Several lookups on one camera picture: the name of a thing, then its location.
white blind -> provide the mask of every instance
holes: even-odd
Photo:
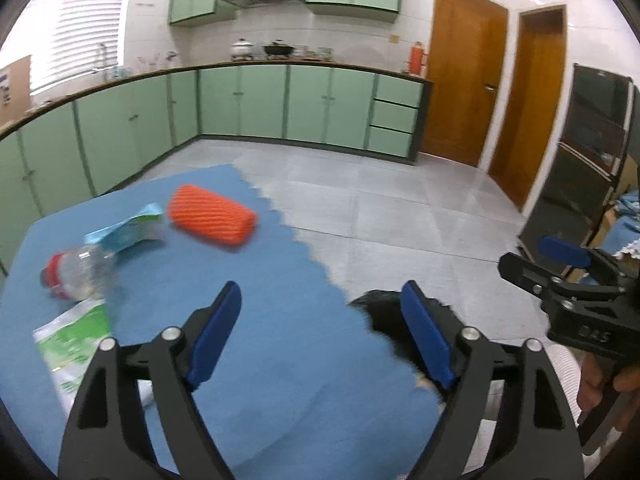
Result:
[[[117,65],[121,7],[122,0],[31,0],[0,50],[0,66],[31,54],[33,91]]]

red knitted object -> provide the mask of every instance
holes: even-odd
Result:
[[[257,219],[243,205],[188,184],[175,192],[168,213],[181,228],[229,245],[244,242]]]

green drawer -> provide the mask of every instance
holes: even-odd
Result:
[[[387,153],[389,155],[407,156],[409,147],[414,136],[395,132],[393,130],[383,130],[372,126],[369,131],[370,152]]]
[[[423,87],[422,83],[415,81],[380,75],[376,99],[417,108],[420,104]]]
[[[417,111],[415,108],[375,101],[371,124],[372,126],[413,133]]]

silver bolt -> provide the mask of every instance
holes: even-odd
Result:
[[[527,339],[527,348],[532,352],[540,352],[542,350],[542,343],[537,339]]]
[[[473,328],[472,326],[465,326],[462,329],[462,337],[467,341],[477,341],[480,339],[480,332],[478,332],[477,328]]]
[[[100,341],[100,350],[103,352],[108,352],[116,346],[116,340],[113,337],[105,337],[102,341]]]
[[[180,337],[181,330],[177,326],[170,326],[162,330],[162,339],[165,341],[175,341]]]

finger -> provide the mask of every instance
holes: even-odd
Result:
[[[634,415],[636,414],[638,408],[640,408],[640,395],[635,394],[625,408],[625,411],[622,413],[622,415],[620,415],[620,418],[616,422],[616,429],[618,431],[626,430],[626,427],[631,422],[631,419],[634,418]]]
[[[602,379],[602,370],[595,357],[592,354],[585,354],[580,370],[580,380],[585,380],[591,386],[600,386]]]
[[[638,366],[624,368],[613,379],[613,387],[619,392],[633,392],[640,389],[640,368]]]
[[[602,390],[581,379],[580,389],[578,389],[578,396],[575,400],[581,410],[589,412],[602,401]]]

